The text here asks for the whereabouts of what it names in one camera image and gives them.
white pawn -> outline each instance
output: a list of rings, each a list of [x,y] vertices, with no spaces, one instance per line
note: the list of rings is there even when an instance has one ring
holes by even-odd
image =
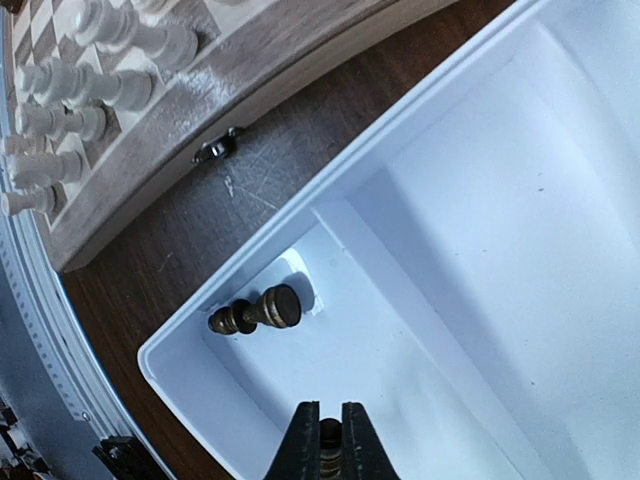
[[[164,7],[167,0],[131,0],[133,8],[145,13],[156,13]]]
[[[82,178],[82,157],[78,152],[38,153],[9,157],[9,178],[18,189],[75,183]]]
[[[16,133],[25,137],[47,136],[61,140],[68,132],[82,140],[99,140],[107,128],[107,116],[101,108],[86,107],[65,113],[64,107],[44,108],[23,103],[15,112]]]
[[[131,4],[116,9],[109,0],[82,4],[75,21],[75,40],[83,47],[98,43],[98,48],[111,52],[138,47],[156,65],[174,71],[189,65],[198,51],[193,30],[180,25],[147,27]]]
[[[103,100],[113,108],[135,111],[147,105],[152,90],[146,73],[126,70],[103,75],[87,63],[74,67],[53,57],[41,65],[19,67],[16,78],[16,87],[33,94],[40,105],[67,100],[80,107],[91,100]]]
[[[17,215],[28,209],[47,214],[56,208],[56,194],[53,187],[39,189],[25,195],[15,192],[3,193],[1,203],[2,212],[7,216]]]
[[[18,135],[10,135],[0,139],[0,155],[44,152],[46,148],[47,143],[44,138],[27,139]]]

metal hinge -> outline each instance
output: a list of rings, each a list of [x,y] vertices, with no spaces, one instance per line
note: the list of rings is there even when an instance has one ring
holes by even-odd
[[[244,128],[241,127],[229,128],[227,133],[223,136],[202,145],[200,150],[198,150],[191,159],[191,163],[200,165],[201,163],[208,162],[209,160],[227,158],[238,148],[236,139],[243,131]]]

white container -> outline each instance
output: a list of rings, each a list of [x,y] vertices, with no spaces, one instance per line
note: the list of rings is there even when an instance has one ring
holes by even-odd
[[[305,400],[362,402],[403,479],[637,478],[639,45],[639,2],[517,2],[141,348],[146,379],[237,478]],[[298,326],[208,331],[283,281]]]

wooden table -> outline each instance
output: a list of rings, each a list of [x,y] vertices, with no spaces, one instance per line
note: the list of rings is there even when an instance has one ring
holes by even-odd
[[[142,378],[140,345],[356,135],[510,3],[461,0],[338,67],[258,121],[233,157],[191,172],[88,267],[63,276],[107,375],[178,478],[227,475]]]

brown pawn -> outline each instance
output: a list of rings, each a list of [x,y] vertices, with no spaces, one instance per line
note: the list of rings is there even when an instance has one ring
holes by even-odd
[[[209,318],[209,328],[222,335],[252,333],[257,324],[274,328],[294,327],[300,323],[302,307],[296,292],[289,285],[267,289],[254,305],[247,300],[236,300]]]

